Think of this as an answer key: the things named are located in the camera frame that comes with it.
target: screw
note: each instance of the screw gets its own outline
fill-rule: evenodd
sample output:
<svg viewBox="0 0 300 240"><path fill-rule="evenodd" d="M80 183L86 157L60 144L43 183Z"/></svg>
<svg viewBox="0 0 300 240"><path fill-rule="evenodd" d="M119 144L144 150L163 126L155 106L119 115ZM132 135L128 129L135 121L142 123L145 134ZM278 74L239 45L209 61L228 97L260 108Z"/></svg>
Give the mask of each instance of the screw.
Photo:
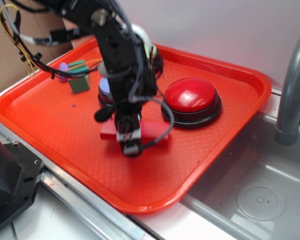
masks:
<svg viewBox="0 0 300 240"><path fill-rule="evenodd" d="M90 17L92 23L91 26L98 25L100 27L104 26L107 22L107 17L109 16L109 12L104 8L98 9L94 11Z"/></svg>
<svg viewBox="0 0 300 240"><path fill-rule="evenodd" d="M19 141L13 141L13 142L12 142L12 145L15 146L15 147L17 148L18 145L19 145Z"/></svg>

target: purple object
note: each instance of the purple object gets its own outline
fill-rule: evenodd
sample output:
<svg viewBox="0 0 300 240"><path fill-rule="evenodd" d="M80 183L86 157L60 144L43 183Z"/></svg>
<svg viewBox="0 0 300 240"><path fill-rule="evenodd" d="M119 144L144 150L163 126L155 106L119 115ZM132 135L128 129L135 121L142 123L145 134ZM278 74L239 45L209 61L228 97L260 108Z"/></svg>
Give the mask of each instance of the purple object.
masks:
<svg viewBox="0 0 300 240"><path fill-rule="evenodd" d="M68 69L69 69L68 64L66 64L65 62L60 63L60 65L59 65L59 70L60 70L60 71L66 72ZM61 77L60 77L60 81L61 81L61 82L67 82L67 81L68 81L68 78L66 78L66 77L64 77L64 76L61 76Z"/></svg>
<svg viewBox="0 0 300 240"><path fill-rule="evenodd" d="M99 83L99 88L101 90L101 92L103 93L103 95L105 96L109 96L110 94L110 87L109 87L109 83L108 83L108 78L106 77L102 77Z"/></svg>

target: cardboard box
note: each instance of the cardboard box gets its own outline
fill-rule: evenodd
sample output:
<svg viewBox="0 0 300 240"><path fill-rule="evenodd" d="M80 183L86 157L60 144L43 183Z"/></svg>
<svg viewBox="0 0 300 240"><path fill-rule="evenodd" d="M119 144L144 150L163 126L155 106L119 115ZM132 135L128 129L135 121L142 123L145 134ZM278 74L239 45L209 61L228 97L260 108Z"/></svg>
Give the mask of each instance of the cardboard box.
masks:
<svg viewBox="0 0 300 240"><path fill-rule="evenodd" d="M39 4L31 0L20 1L32 8L42 8ZM15 11L9 8L10 14L14 18ZM46 37L50 35L51 30L58 30L65 27L62 18L53 13L30 13L20 9L21 27L20 32L27 36L35 38ZM41 61L49 63L72 49L71 42L63 43L54 47L37 46L26 43L33 54L42 53ZM0 92L26 77L28 72L25 63L20 60L19 50L5 34L0 25Z"/></svg>

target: stainless steel sink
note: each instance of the stainless steel sink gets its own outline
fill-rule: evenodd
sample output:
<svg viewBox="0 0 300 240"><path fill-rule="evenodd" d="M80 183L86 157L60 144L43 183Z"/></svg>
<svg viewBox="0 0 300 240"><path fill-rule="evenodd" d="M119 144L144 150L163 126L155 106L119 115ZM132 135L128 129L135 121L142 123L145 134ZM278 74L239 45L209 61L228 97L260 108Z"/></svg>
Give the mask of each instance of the stainless steel sink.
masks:
<svg viewBox="0 0 300 240"><path fill-rule="evenodd" d="M275 124L258 112L181 202L237 239L300 239L300 130L282 146Z"/></svg>

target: sink drain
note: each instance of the sink drain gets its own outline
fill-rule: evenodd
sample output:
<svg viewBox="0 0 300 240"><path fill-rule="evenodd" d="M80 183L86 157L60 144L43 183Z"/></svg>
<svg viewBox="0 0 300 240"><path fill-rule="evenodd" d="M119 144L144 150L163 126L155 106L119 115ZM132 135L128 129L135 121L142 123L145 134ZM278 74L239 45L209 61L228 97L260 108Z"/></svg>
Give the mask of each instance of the sink drain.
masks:
<svg viewBox="0 0 300 240"><path fill-rule="evenodd" d="M286 208L281 191L266 181L253 181L242 186L236 196L238 207L248 217L268 221L279 217Z"/></svg>

